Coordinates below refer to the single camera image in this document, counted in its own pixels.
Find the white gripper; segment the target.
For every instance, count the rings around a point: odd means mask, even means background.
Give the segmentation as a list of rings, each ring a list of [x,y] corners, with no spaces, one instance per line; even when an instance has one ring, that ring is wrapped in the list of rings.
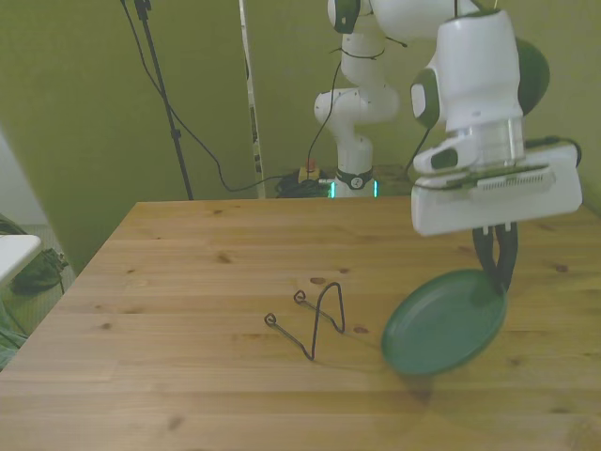
[[[577,148],[568,144],[528,154],[512,174],[460,187],[450,185],[459,181],[457,176],[421,178],[411,191],[413,227],[423,236],[473,229],[472,241],[483,271],[494,288],[507,291],[517,260],[516,222],[577,210],[582,202],[577,161]],[[497,263],[489,226],[496,226]]]

